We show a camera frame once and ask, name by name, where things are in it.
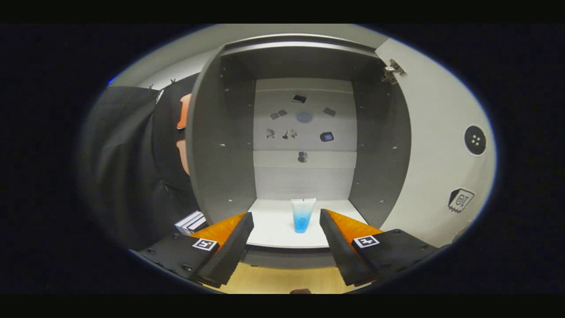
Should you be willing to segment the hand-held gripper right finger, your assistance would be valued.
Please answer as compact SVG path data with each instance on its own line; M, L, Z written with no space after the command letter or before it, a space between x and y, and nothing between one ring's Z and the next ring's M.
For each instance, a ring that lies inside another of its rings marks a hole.
M329 209L320 226L347 286L391 280L441 249L401 230L383 231Z

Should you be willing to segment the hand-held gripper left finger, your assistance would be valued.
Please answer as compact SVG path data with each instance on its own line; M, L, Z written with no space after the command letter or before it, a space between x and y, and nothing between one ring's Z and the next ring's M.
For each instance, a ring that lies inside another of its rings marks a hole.
M185 280L220 287L246 255L253 229L252 212L244 212L188 236L171 234L139 255Z

